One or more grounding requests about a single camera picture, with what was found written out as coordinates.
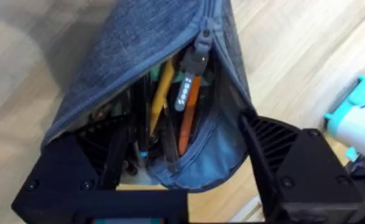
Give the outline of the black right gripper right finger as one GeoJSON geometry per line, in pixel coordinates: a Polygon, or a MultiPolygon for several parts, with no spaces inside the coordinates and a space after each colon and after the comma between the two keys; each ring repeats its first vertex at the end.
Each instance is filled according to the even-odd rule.
{"type": "Polygon", "coordinates": [[[239,115],[266,223],[348,223],[359,190],[317,129],[239,115]]]}

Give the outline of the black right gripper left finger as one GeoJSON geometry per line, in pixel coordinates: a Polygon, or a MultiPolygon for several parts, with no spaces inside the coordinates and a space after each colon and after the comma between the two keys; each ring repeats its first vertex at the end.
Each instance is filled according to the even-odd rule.
{"type": "Polygon", "coordinates": [[[63,133],[45,146],[11,208],[26,223],[113,218],[130,145],[130,119],[113,117],[63,133]]]}

